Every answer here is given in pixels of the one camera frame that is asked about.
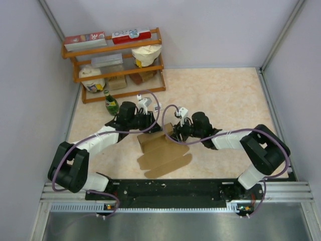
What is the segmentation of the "brown cardboard box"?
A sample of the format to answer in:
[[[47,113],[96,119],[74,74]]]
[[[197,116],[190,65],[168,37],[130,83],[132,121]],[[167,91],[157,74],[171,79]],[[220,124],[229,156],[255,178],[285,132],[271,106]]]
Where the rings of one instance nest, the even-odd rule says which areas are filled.
[[[166,124],[164,131],[137,136],[143,155],[137,159],[147,179],[157,179],[176,171],[192,161],[187,145],[176,144],[166,137],[172,134],[172,124]]]

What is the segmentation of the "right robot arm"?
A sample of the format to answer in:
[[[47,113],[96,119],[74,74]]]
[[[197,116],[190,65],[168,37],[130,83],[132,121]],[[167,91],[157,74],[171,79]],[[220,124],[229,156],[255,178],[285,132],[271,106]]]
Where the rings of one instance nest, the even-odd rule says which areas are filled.
[[[267,126],[254,129],[224,131],[212,127],[204,112],[196,112],[188,118],[188,111],[179,108],[175,117],[180,121],[174,125],[171,138],[184,143],[189,137],[198,138],[204,147],[211,150],[244,150],[251,165],[238,177],[234,186],[237,197],[247,198],[252,187],[270,176],[283,162],[289,162],[290,149]]]

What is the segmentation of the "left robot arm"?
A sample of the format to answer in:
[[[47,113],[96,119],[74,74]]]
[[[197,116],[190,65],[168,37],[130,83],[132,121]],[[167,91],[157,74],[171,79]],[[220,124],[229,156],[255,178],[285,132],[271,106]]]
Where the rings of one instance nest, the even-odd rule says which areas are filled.
[[[89,161],[109,146],[119,143],[130,133],[152,134],[161,130],[148,106],[150,98],[143,98],[137,104],[125,101],[117,115],[98,132],[78,142],[62,142],[55,153],[48,172],[52,184],[62,190],[77,193],[94,190],[103,199],[113,195],[114,188],[109,178],[99,173],[89,173]]]

